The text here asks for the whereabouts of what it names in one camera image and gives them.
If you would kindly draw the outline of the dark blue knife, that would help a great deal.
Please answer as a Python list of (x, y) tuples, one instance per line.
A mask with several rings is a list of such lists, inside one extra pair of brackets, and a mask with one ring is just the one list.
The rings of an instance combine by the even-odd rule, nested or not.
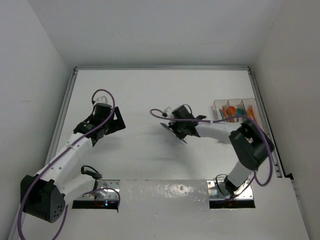
[[(176, 136), (176, 134), (174, 133), (174, 131), (173, 131), (171, 128), (169, 128), (168, 125), (166, 125), (166, 124), (163, 123), (163, 122), (161, 122), (160, 125), (161, 125), (163, 128), (165, 128), (167, 131), (169, 131), (174, 137), (178, 138), (178, 137)], [(180, 140), (184, 145), (187, 144), (187, 142), (186, 142), (184, 139), (178, 138), (178, 140)]]

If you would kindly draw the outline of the orange spoon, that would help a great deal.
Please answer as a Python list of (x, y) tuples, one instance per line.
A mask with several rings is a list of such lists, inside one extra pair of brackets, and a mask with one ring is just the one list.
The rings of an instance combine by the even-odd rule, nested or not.
[(235, 117), (236, 116), (236, 108), (234, 106), (230, 106), (227, 109), (227, 113), (231, 116), (231, 117)]

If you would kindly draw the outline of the teal spoon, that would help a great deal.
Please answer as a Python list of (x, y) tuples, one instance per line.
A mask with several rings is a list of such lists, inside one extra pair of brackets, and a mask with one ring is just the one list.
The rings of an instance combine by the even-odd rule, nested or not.
[(235, 110), (235, 116), (238, 117), (238, 118), (243, 118), (244, 116), (247, 115), (247, 112), (245, 109), (243, 108), (237, 108)]

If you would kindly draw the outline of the orange fork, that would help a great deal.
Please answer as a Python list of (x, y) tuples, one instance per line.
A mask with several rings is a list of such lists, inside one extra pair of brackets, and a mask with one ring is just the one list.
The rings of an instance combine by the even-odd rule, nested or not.
[(254, 110), (253, 110), (253, 106), (249, 105), (248, 110), (247, 110), (247, 114), (250, 118), (252, 118), (255, 122), (257, 122), (257, 118), (255, 116)]

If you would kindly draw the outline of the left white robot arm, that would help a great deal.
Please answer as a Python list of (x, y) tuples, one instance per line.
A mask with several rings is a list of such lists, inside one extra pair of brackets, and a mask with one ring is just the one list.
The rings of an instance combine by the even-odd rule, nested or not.
[(82, 156), (104, 136), (125, 129), (117, 106), (96, 103), (92, 113), (80, 122), (59, 153), (35, 175), (20, 182), (22, 212), (49, 223), (56, 222), (66, 205), (92, 191), (102, 176), (81, 169), (80, 175), (66, 182)]

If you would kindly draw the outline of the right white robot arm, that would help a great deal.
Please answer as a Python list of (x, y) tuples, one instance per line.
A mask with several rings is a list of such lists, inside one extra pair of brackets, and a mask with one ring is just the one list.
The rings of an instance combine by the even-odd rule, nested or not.
[(168, 107), (162, 116), (170, 118), (168, 128), (180, 140), (184, 140), (186, 136), (194, 136), (232, 145), (238, 160), (218, 185), (224, 196), (233, 195), (275, 148), (267, 135), (251, 120), (211, 122), (205, 115), (193, 116), (184, 105), (173, 110)]

